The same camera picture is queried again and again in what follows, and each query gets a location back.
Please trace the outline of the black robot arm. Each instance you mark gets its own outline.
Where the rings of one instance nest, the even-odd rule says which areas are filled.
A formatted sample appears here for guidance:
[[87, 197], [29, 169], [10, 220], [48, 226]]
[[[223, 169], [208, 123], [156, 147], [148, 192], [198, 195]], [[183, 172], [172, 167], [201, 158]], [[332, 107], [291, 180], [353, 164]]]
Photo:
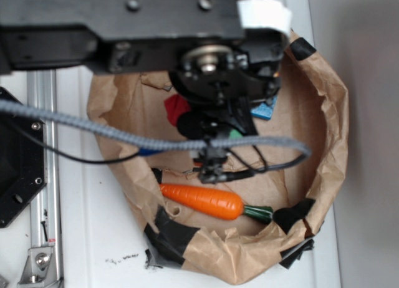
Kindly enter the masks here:
[[251, 109], [280, 89], [291, 18], [275, 0], [1, 0], [1, 73], [163, 70], [183, 136], [256, 135]]

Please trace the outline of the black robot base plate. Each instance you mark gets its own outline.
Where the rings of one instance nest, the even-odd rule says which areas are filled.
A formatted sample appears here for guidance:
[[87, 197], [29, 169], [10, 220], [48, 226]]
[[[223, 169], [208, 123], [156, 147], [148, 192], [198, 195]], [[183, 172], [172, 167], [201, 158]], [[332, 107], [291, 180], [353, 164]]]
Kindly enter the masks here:
[[1, 228], [11, 225], [46, 184], [43, 147], [44, 123], [1, 114]]

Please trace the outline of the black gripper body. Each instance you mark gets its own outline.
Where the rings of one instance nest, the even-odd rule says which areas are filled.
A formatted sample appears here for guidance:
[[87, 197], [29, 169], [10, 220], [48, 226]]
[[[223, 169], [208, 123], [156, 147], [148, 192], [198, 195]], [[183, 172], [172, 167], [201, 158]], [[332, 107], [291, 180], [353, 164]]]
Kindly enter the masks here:
[[190, 111], [178, 118], [178, 131], [190, 140], [257, 135], [251, 110], [270, 102], [281, 87], [279, 71], [284, 38], [276, 31], [247, 31], [238, 47], [197, 47], [170, 72], [176, 91]]

